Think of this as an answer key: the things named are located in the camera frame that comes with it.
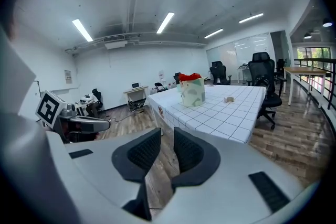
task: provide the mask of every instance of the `white tablecloth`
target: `white tablecloth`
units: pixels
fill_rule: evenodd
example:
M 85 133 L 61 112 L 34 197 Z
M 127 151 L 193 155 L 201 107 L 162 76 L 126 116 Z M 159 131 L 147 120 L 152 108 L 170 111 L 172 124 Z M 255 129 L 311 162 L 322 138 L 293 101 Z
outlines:
M 148 96 L 169 127 L 183 127 L 247 143 L 265 97 L 264 87 L 205 85 L 205 103 L 186 107 L 177 88 Z M 224 103 L 224 97 L 234 97 Z

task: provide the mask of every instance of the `gift bag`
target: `gift bag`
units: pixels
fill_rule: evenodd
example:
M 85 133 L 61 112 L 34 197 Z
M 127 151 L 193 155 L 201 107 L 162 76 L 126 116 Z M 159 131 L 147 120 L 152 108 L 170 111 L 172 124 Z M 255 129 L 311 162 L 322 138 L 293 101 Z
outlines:
M 181 86 L 181 96 L 185 106 L 199 106 L 204 104 L 204 79 L 199 74 L 197 74 L 197 76 L 194 76 L 194 74 L 191 76 L 180 74 L 179 80 Z

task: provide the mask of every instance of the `laptop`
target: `laptop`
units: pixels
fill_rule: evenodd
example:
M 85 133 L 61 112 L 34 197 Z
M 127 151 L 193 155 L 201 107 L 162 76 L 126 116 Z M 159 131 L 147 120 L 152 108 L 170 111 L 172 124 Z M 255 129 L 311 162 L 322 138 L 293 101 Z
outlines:
M 140 84 L 137 82 L 137 83 L 132 83 L 132 88 L 133 89 L 136 89 L 136 88 L 139 88 L 141 87 Z

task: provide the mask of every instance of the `small wooden block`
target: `small wooden block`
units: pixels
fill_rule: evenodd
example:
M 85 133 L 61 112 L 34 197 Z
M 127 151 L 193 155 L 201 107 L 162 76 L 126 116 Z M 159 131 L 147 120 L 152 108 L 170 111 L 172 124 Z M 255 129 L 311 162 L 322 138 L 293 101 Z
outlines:
M 225 97 L 224 98 L 224 102 L 227 103 L 227 102 L 234 102 L 235 101 L 235 98 L 234 97 Z

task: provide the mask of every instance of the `ceiling light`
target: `ceiling light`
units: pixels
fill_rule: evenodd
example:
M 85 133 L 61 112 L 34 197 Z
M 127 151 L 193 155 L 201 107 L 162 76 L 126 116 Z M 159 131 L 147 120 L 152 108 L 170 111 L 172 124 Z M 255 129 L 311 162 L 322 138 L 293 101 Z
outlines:
M 157 34 L 161 34 L 163 29 L 166 27 L 166 25 L 169 23 L 170 19 L 174 16 L 174 13 L 169 12 L 165 19 L 163 20 L 161 26 L 159 27 Z
M 332 26 L 332 22 L 331 22 L 331 20 L 325 18 L 325 19 L 323 20 L 323 26 L 324 26 L 324 27 Z
M 222 32 L 222 31 L 223 31 L 223 29 L 217 30 L 217 31 L 211 33 L 210 35 L 207 35 L 207 36 L 204 37 L 204 38 L 208 38 L 208 37 L 210 37 L 210 36 L 216 35 L 217 33 Z
M 304 39 L 308 39 L 308 38 L 311 38 L 311 35 L 309 33 L 305 33 Z
M 263 16 L 263 15 L 264 15 L 263 13 L 260 13 L 260 14 L 257 14 L 257 15 L 255 15 L 255 16 L 248 17 L 248 18 L 246 18 L 246 19 L 244 19 L 244 20 L 240 20 L 239 23 L 241 24 L 241 23 L 244 23 L 244 22 L 246 22 L 246 21 L 248 21 L 248 20 L 252 20 L 252 19 L 254 19 L 254 18 L 258 18 L 258 17 Z
M 77 27 L 78 31 L 85 37 L 85 39 L 90 42 L 93 39 L 90 37 L 89 33 L 85 30 L 84 26 L 80 22 L 80 20 L 73 20 L 72 23 Z

